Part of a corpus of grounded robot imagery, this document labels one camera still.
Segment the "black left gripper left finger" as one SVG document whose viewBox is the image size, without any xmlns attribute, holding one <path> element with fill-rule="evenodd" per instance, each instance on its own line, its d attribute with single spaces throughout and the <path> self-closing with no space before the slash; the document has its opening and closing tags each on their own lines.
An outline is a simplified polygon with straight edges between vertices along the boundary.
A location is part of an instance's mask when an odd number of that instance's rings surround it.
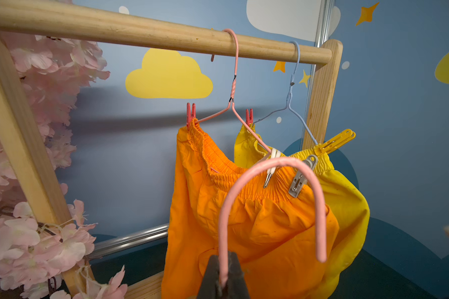
<svg viewBox="0 0 449 299">
<path fill-rule="evenodd" d="M 220 299 L 222 288 L 219 279 L 219 259 L 217 255 L 209 258 L 205 274 L 196 299 Z"/>
</svg>

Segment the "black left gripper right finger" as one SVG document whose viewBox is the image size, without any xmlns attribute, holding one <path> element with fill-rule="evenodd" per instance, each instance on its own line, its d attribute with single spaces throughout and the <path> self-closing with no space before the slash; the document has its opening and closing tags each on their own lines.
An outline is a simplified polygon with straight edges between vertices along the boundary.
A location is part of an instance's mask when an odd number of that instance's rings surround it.
<svg viewBox="0 0 449 299">
<path fill-rule="evenodd" d="M 249 291 L 244 280 L 244 273 L 234 252 L 228 253 L 228 281 L 224 288 L 225 299 L 250 299 Z"/>
</svg>

